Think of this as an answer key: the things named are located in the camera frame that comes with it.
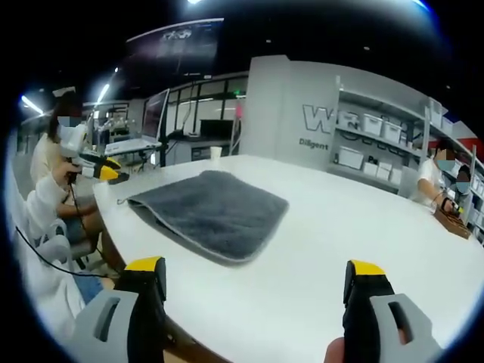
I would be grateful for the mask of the person's left hand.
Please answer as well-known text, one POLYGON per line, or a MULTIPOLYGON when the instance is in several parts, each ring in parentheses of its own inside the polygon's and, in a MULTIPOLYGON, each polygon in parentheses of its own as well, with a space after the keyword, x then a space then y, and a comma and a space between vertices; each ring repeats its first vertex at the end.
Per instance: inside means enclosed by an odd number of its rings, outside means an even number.
POLYGON ((73 165, 70 162, 62 162, 52 169, 51 174, 56 184, 60 187, 68 185, 71 174, 79 174, 82 171, 80 166, 73 165))

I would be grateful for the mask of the person's right hand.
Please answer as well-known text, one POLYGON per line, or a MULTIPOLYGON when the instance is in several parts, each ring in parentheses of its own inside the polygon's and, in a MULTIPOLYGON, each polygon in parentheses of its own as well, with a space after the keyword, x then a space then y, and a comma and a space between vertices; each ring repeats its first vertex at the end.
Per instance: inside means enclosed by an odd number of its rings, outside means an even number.
POLYGON ((343 337, 333 340, 326 350, 324 363, 343 363, 345 352, 345 341, 343 337))

